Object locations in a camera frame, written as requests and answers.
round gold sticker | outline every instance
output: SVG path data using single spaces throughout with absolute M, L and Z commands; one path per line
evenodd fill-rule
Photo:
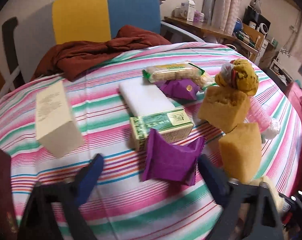
M 190 92 L 190 91 L 192 91 L 192 86 L 191 85 L 188 85 L 187 86 L 187 90 Z

white foam block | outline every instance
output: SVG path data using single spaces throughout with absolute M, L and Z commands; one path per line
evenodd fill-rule
M 119 89 L 134 116 L 175 109 L 165 94 L 143 77 L 123 81 Z

purple wrapper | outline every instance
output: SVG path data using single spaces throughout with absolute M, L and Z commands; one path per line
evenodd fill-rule
M 159 132 L 150 130 L 142 180 L 167 179 L 185 185 L 195 184 L 195 169 L 205 139 L 199 137 L 187 145 L 167 143 Z
M 196 93 L 200 90 L 200 87 L 191 79 L 169 80 L 157 86 L 169 97 L 188 100 L 196 100 Z

storage box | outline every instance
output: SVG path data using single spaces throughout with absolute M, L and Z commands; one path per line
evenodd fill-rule
M 62 81 L 36 95 L 35 128 L 36 140 L 56 158 L 84 144 Z
M 187 21 L 193 22 L 194 12 L 195 12 L 195 3 L 193 0 L 187 0 L 186 2 L 181 3 L 181 17 L 187 19 Z
M 187 138 L 193 128 L 183 108 L 131 117 L 130 125 L 136 151 L 145 149 L 151 128 L 158 130 L 168 143 Z

yellow sponge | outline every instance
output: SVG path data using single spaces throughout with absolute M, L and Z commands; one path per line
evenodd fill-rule
M 239 90 L 211 86 L 198 112 L 198 118 L 229 133 L 238 123 L 243 123 L 250 108 L 248 96 Z
M 221 137 L 219 148 L 223 167 L 230 178 L 248 184 L 261 162 L 261 136 L 257 123 L 240 123 Z

